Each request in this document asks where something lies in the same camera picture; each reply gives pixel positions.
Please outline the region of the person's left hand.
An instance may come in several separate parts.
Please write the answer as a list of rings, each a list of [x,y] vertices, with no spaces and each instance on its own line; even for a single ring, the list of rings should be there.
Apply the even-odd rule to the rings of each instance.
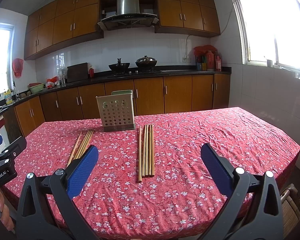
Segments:
[[[14,228],[14,224],[10,217],[10,210],[8,206],[5,204],[4,195],[2,194],[1,191],[0,191],[0,212],[1,212],[0,221],[8,231],[12,231]]]

